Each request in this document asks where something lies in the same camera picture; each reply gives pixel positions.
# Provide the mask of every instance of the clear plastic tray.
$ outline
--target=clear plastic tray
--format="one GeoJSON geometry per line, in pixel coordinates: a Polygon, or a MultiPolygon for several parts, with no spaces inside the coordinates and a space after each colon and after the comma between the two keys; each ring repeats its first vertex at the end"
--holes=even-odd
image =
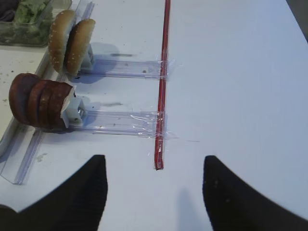
{"type": "Polygon", "coordinates": [[[72,0],[50,0],[32,23],[0,22],[0,45],[45,47],[56,15],[70,8],[72,0]]]}

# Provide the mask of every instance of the red straw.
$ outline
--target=red straw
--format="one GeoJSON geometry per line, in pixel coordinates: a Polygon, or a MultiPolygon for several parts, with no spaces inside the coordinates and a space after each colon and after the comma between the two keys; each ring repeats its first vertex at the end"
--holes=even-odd
{"type": "Polygon", "coordinates": [[[158,95],[158,116],[156,125],[155,138],[155,169],[160,170],[164,168],[163,154],[164,154],[164,133],[165,133],[165,104],[166,104],[166,80],[167,76],[167,61],[168,61],[168,38],[169,38],[169,19],[170,19],[170,2],[166,0],[165,4],[165,18],[163,30],[162,43],[162,66],[159,80],[159,95],[158,95]]]}

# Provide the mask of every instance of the bun half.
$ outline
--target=bun half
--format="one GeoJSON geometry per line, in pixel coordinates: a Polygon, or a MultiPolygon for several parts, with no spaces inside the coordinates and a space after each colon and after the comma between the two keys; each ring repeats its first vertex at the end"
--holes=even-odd
{"type": "Polygon", "coordinates": [[[66,45],[70,32],[76,23],[76,13],[72,10],[65,10],[59,13],[51,25],[48,51],[50,62],[54,70],[62,73],[66,45]]]}
{"type": "Polygon", "coordinates": [[[94,27],[93,19],[84,19],[77,23],[71,31],[64,64],[67,72],[72,76],[78,74],[84,56],[87,55],[94,27]]]}

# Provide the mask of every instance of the white surface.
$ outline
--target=white surface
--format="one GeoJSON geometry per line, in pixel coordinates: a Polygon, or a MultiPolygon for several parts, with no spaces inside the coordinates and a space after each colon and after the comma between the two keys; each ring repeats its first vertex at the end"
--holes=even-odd
{"type": "MultiPolygon", "coordinates": [[[[97,3],[92,42],[105,45],[94,52],[145,60],[160,53],[163,0],[97,3]]],[[[169,53],[182,66],[167,85],[168,130],[179,138],[166,142],[165,169],[153,170],[151,139],[49,134],[26,186],[0,179],[0,203],[20,210],[104,154],[109,190],[101,230],[211,230],[203,161],[216,154],[261,193],[308,218],[308,48],[287,3],[174,0],[171,7],[169,53]]],[[[102,101],[132,105],[116,110],[155,107],[157,82],[104,81],[102,101]]]]}

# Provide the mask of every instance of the white plastic clip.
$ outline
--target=white plastic clip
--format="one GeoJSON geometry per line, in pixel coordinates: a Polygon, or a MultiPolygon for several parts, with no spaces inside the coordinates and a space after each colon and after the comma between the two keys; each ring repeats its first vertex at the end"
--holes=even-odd
{"type": "Polygon", "coordinates": [[[61,118],[66,128],[70,124],[82,125],[87,116],[87,110],[81,98],[75,96],[75,88],[72,88],[70,94],[64,101],[61,118]]]}

